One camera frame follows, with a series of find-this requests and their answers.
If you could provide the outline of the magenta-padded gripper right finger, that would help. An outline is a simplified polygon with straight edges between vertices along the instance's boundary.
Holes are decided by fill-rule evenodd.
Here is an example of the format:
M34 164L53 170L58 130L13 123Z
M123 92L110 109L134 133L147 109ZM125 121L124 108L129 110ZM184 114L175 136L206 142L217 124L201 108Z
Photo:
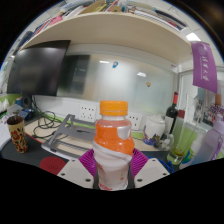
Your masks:
M137 149L133 151L130 171L135 188L141 188L169 175L158 159L148 158Z

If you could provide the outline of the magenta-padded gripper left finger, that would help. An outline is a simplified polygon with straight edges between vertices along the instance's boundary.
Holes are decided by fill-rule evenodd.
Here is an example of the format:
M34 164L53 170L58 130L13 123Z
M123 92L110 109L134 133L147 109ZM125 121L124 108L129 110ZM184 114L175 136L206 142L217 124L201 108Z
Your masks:
M58 173L58 176L78 186L92 189L96 173L94 151L90 149L79 159L70 160Z

